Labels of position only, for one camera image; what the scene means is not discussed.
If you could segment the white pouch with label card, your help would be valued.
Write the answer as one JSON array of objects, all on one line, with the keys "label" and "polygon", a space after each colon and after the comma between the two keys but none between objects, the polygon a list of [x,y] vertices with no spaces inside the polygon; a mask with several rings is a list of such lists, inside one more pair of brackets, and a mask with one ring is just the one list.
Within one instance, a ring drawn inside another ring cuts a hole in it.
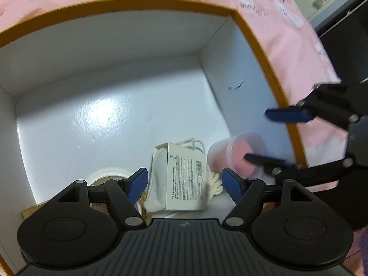
[{"label": "white pouch with label card", "polygon": [[200,140],[155,147],[143,203],[148,213],[202,211],[222,192],[220,173],[210,169]]}]

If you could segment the gold square box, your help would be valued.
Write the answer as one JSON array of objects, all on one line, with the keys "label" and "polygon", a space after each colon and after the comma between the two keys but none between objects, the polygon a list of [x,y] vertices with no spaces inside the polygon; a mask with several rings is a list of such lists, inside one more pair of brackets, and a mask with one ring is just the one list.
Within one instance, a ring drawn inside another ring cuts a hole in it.
[{"label": "gold square box", "polygon": [[[21,212],[21,215],[23,217],[23,220],[26,220],[30,216],[32,216],[36,211],[38,211],[43,205],[45,205],[46,202],[42,202],[40,204],[37,204],[35,206],[29,207]],[[90,202],[90,207],[100,213],[104,213],[106,215],[110,215],[107,205],[105,203],[101,202]]]}]

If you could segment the pink cloud-print bedspread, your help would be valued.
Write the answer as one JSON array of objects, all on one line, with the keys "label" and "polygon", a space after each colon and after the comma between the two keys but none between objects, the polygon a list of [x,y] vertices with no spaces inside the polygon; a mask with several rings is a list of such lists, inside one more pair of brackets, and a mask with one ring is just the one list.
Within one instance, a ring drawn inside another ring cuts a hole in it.
[{"label": "pink cloud-print bedspread", "polygon": [[[92,1],[105,0],[1,0],[1,29]],[[346,83],[294,0],[189,1],[245,9],[254,26],[266,16],[285,27],[277,44],[260,33],[290,100],[268,108],[295,105],[316,84]],[[318,117],[308,123],[271,121],[268,108],[267,121],[299,130],[306,153],[302,167],[346,158],[348,129]],[[299,164],[269,152],[263,156]],[[89,186],[76,179],[26,220],[21,215],[16,241],[24,266],[12,272],[1,256],[1,268],[6,275],[366,275],[367,226],[353,229],[350,192],[339,190],[337,181],[313,187],[291,179],[276,184],[260,168],[262,176],[245,178],[266,183],[263,208],[250,229],[222,226],[235,206],[224,188],[202,211],[148,213],[143,205],[148,185],[135,204],[146,228],[120,229],[89,204],[107,205],[106,182]]]}]

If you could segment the orange cardboard box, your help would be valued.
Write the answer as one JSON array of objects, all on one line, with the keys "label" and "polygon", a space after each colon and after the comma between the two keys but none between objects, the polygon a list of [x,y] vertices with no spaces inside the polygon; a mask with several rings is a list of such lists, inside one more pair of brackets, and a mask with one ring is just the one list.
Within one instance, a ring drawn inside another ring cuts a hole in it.
[{"label": "orange cardboard box", "polygon": [[76,179],[149,167],[153,148],[247,132],[306,164],[299,130],[265,119],[289,104],[245,9],[189,0],[76,4],[1,29],[1,256],[24,266],[21,211]]}]

